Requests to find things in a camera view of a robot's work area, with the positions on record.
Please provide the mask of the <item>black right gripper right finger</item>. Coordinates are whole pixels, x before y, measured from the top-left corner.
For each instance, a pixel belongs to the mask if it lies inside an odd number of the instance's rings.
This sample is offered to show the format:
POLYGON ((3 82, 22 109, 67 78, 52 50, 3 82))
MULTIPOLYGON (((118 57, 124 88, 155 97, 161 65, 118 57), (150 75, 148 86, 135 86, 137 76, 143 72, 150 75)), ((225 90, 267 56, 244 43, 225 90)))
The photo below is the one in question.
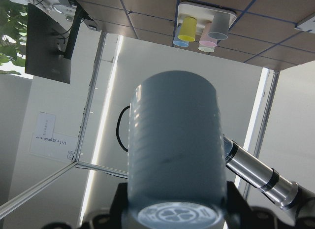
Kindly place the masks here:
POLYGON ((251 208, 231 181, 227 182, 227 203, 224 219, 229 229, 278 228, 276 217, 263 208, 251 208))

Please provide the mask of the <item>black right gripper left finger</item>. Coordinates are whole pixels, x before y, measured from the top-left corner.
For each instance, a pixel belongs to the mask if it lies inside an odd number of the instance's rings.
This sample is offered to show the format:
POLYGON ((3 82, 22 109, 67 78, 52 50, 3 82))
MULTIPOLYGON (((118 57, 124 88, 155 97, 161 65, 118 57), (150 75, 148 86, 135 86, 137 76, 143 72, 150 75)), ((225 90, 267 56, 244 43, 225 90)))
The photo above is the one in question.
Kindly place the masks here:
POLYGON ((119 183, 109 213, 99 214, 81 225, 82 229, 122 229, 128 207, 127 183, 119 183))

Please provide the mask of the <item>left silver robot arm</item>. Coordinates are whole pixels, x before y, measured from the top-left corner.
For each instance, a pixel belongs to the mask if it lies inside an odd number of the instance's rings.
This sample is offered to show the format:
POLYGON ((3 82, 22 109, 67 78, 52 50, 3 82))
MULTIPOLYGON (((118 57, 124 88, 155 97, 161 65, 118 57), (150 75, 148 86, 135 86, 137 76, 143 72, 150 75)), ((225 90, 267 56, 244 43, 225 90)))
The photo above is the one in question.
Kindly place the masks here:
POLYGON ((315 227, 315 194, 282 177, 243 147, 223 137, 225 165, 233 173, 260 190, 276 207, 285 211, 299 229, 315 227))

